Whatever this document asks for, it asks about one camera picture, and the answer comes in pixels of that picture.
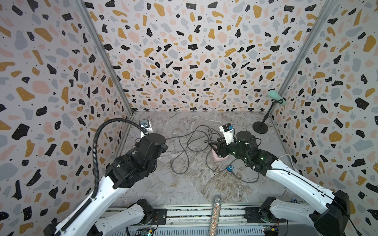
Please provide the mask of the blue mp3 player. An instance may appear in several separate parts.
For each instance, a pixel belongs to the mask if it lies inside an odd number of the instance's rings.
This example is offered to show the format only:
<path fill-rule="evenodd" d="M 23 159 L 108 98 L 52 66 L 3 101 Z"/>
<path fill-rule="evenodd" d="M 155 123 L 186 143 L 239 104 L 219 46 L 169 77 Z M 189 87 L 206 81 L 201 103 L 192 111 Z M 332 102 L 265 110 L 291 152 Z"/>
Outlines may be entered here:
<path fill-rule="evenodd" d="M 228 165 L 226 168 L 229 172 L 232 172 L 234 167 L 232 165 Z"/>

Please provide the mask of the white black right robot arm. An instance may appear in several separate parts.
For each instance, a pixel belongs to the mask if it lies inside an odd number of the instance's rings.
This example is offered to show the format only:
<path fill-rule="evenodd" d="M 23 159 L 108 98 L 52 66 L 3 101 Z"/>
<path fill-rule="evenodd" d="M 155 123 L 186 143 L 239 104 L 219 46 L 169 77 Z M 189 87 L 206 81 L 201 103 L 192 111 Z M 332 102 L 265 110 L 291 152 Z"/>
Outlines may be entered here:
<path fill-rule="evenodd" d="M 240 159 L 260 175 L 270 178 L 305 201 L 284 202 L 268 197 L 261 205 L 258 218 L 264 222 L 286 219 L 315 228 L 323 236 L 342 236 L 350 219 L 349 196 L 333 192 L 301 176 L 278 157 L 258 147 L 257 138 L 248 131 L 224 132 L 223 138 L 210 142 L 216 157 L 229 155 Z"/>

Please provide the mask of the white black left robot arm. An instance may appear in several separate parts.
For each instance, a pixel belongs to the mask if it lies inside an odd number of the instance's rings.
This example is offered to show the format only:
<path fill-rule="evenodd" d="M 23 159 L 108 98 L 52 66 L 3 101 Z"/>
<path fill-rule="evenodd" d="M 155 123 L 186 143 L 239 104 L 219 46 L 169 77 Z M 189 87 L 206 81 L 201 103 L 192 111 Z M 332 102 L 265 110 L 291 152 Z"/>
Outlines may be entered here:
<path fill-rule="evenodd" d="M 141 131 L 135 147 L 117 157 L 105 175 L 99 176 L 97 143 L 102 130 L 114 122 L 130 124 Z M 135 123 L 128 119 L 115 118 L 104 122 L 96 131 L 93 140 L 92 160 L 94 165 L 94 190 L 80 206 L 60 223 L 51 223 L 44 230 L 46 236 L 108 236 L 136 225 L 154 221 L 154 209 L 146 199 L 138 200 L 127 209 L 102 218 L 112 203 L 127 192 L 135 183 L 156 170 L 157 160 L 166 152 L 166 138 L 154 133 L 149 119 Z"/>

